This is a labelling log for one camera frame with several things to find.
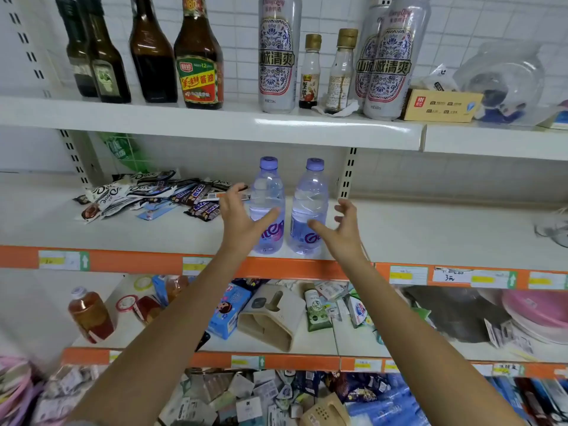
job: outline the plastic water bottle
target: plastic water bottle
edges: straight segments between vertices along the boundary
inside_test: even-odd
[[[272,208],[280,208],[280,215],[260,236],[260,241],[253,248],[260,254],[273,254],[284,242],[284,215],[286,214],[286,195],[284,184],[278,174],[278,159],[262,157],[260,172],[251,188],[249,210],[254,221],[264,217]]]
[[[322,239],[308,227],[308,220],[325,224],[330,193],[323,168],[321,158],[308,158],[307,171],[294,193],[290,248],[298,254],[315,254],[322,247]]]

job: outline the small sauce bottle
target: small sauce bottle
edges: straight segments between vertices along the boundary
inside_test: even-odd
[[[169,275],[166,281],[167,303],[172,303],[188,285],[189,280],[186,276]]]
[[[353,73],[353,48],[357,43],[356,28],[341,28],[337,36],[337,52],[330,71],[325,113],[335,114],[347,107],[347,94]]]
[[[300,102],[303,109],[317,106],[317,90],[319,88],[319,50],[322,47],[322,36],[319,34],[306,35],[306,56],[302,65],[302,80],[300,81]]]
[[[69,302],[69,312],[90,343],[105,340],[114,332],[109,310],[97,293],[77,287],[71,296],[73,300]]]

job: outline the silver beer can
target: silver beer can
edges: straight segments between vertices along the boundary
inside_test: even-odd
[[[377,38],[377,55],[363,107],[369,118],[401,115],[429,19],[430,0],[391,2]]]
[[[287,114],[296,106],[302,0],[259,0],[259,105]]]
[[[367,97],[371,70],[375,55],[377,55],[377,35],[388,7],[388,4],[380,4],[380,0],[373,0],[361,29],[359,47],[355,55],[355,71],[349,89],[349,100],[357,99],[359,101],[359,112],[362,112],[365,97]]]

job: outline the pink basket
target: pink basket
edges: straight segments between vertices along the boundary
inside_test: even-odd
[[[18,357],[0,357],[0,365],[7,367],[14,367],[16,365],[27,363],[27,359],[22,359]],[[29,368],[28,373],[24,376],[22,381],[19,383],[18,388],[11,394],[11,396],[2,404],[0,404],[0,419],[3,419],[6,414],[12,410],[12,406],[20,394],[26,389],[28,383],[31,382],[32,368]]]
[[[531,322],[568,328],[568,293],[504,290],[503,304]]]

